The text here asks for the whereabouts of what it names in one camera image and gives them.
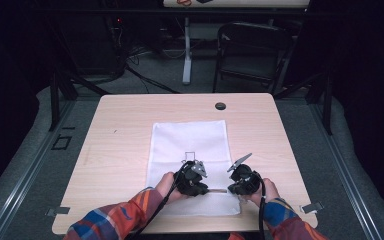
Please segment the black computer tower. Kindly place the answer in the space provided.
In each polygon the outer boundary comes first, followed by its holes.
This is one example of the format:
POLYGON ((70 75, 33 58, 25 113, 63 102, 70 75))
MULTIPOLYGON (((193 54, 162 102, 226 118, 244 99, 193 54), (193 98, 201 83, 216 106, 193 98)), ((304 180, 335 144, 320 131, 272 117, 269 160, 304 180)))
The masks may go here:
POLYGON ((70 56, 81 74, 109 75, 120 72, 114 33, 107 17, 63 15, 58 21, 70 56))

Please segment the white mesh cloth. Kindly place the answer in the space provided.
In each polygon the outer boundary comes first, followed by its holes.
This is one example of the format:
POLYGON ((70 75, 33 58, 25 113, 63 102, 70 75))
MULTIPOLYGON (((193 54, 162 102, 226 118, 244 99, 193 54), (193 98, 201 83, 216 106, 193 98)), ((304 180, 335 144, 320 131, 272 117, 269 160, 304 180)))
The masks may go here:
POLYGON ((228 173, 232 160, 223 120, 153 125, 146 184, 154 186, 164 173, 177 172, 184 160, 203 163, 203 183, 209 192, 164 206, 162 216, 228 216, 241 212, 238 197, 227 190, 232 183, 228 173))

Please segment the black metal stand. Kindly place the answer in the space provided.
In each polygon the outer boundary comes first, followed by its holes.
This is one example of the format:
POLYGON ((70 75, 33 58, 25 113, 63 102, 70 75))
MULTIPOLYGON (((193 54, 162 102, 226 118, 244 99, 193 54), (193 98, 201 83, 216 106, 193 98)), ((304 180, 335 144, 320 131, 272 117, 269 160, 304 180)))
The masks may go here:
POLYGON ((74 84, 78 83, 92 92, 104 96, 108 92, 80 77, 72 71, 69 71, 62 66, 57 66, 54 74, 50 79, 50 96, 51 96, 51 125, 50 131, 53 131, 60 122, 60 99, 59 93, 69 100, 74 101, 78 97, 78 92, 74 88, 74 84))
POLYGON ((322 125, 328 135, 332 134, 331 130, 331 109, 332 109, 332 90, 333 90, 333 80, 331 78, 331 69, 327 69, 312 76, 307 79, 294 84, 290 87, 287 87, 285 90, 280 91, 274 95, 275 99, 285 98, 292 93, 296 92, 304 86, 310 86, 310 90, 305 96, 306 102, 308 104, 316 104, 320 98, 323 98, 323 111, 322 111, 322 125))

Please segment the person's right hand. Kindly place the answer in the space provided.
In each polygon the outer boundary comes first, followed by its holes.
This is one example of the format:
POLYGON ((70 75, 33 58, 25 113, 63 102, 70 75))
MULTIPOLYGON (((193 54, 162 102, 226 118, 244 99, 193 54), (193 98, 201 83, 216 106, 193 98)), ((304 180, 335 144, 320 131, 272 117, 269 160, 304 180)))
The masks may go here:
POLYGON ((243 199, 253 202, 257 207, 260 206, 261 200, 268 203, 279 197, 280 195, 276 185, 269 178, 263 179, 263 182, 260 184, 259 189, 255 193, 242 196, 243 199))

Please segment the grey table edge bracket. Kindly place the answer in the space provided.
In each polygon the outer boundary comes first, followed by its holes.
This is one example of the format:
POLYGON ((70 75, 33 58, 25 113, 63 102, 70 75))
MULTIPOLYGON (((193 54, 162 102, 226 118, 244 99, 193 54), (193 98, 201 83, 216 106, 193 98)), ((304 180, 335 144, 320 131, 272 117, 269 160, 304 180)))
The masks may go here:
POLYGON ((57 215, 61 215, 61 214, 66 215, 69 213, 69 211, 70 211, 69 207, 59 206, 59 207, 55 207, 55 208, 49 208, 46 211, 45 215, 50 216, 50 217, 56 217, 57 215))
POLYGON ((321 202, 315 202, 308 205, 302 205, 300 207, 300 211, 305 214, 310 214, 310 213, 316 214, 318 211, 322 210, 323 208, 324 206, 321 202))

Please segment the white desk leg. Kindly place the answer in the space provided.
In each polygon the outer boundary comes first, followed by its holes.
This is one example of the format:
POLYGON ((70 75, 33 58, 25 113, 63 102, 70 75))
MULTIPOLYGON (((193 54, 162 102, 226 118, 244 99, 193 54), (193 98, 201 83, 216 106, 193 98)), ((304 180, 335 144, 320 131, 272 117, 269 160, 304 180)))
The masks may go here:
POLYGON ((185 40, 185 59, 184 59, 182 83, 184 85, 189 85, 191 83, 192 59, 191 59, 191 44, 190 44, 190 24, 189 24, 188 17, 185 18, 185 22, 184 22, 184 40, 185 40))

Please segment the aluminium floor rail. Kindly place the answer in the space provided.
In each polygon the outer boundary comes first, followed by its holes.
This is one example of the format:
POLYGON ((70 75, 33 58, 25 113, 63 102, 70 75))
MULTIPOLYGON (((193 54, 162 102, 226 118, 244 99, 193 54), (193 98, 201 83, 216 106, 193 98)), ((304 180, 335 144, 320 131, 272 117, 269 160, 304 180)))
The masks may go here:
POLYGON ((44 158, 48 150, 56 141, 57 133, 62 129, 62 125, 66 122, 67 118, 71 114, 75 104, 75 101, 68 101, 64 104, 60 113, 60 120, 54 125, 53 130, 45 135, 45 138, 41 142, 41 145, 38 148, 38 152, 35 154, 33 161, 28 165, 26 171, 17 181, 17 184, 7 198, 3 208, 0 210, 0 240, 3 238, 19 207, 24 201, 29 189, 34 183, 38 173, 40 172, 40 169, 42 168, 44 158))
POLYGON ((316 125, 318 126, 323 139, 330 149, 333 158, 333 164, 336 168, 339 179, 341 180, 342 186, 347 194, 353 211, 361 225, 366 238, 368 240, 383 240, 379 229, 377 228, 373 217, 369 212, 369 209, 363 200, 353 177, 351 176, 335 136, 329 135, 323 125, 322 111, 320 110, 320 107, 316 104, 309 104, 308 107, 313 115, 313 118, 315 119, 316 125))

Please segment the black folding chair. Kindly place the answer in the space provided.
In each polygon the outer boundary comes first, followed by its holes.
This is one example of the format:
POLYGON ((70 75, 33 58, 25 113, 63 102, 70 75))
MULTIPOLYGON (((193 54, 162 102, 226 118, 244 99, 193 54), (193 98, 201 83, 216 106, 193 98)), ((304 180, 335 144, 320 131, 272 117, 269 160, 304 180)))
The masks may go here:
POLYGON ((215 93, 225 76, 255 81, 273 94, 293 46, 285 29, 265 24, 230 22, 217 32, 217 58, 212 85, 215 93))

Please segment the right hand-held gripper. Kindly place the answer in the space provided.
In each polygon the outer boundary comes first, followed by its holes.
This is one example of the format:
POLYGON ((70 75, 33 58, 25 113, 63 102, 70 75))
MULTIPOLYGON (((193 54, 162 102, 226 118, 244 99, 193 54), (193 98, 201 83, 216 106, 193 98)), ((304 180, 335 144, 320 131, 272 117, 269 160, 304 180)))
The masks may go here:
POLYGON ((260 187, 262 182, 260 174, 244 163, 250 156, 251 153, 239 158, 228 169, 228 172, 231 172, 230 179, 233 181, 228 190, 233 194, 251 195, 260 187))

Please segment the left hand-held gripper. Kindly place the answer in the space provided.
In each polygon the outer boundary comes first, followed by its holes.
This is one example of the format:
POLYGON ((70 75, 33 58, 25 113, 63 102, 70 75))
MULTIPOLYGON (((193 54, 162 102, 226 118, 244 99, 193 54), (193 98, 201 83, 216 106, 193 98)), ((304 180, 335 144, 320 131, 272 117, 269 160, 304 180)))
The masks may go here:
POLYGON ((201 182, 207 173, 202 161, 184 161, 176 173, 176 188, 187 196, 205 195, 209 192, 208 186, 201 182))

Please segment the person's left hand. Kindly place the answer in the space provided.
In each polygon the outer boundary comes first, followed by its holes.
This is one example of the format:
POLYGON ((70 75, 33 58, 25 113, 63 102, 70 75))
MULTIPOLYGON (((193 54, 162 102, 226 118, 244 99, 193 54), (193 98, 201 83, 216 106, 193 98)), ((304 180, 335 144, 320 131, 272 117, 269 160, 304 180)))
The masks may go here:
MULTIPOLYGON (((155 189, 160 193, 162 197, 166 197, 173 183, 174 183, 174 173, 167 172, 162 176, 161 180, 158 182, 155 189)), ((183 195, 177 189, 174 189, 168 198, 167 204, 171 204, 175 201, 184 200, 187 198, 188 198, 187 195, 183 195)))

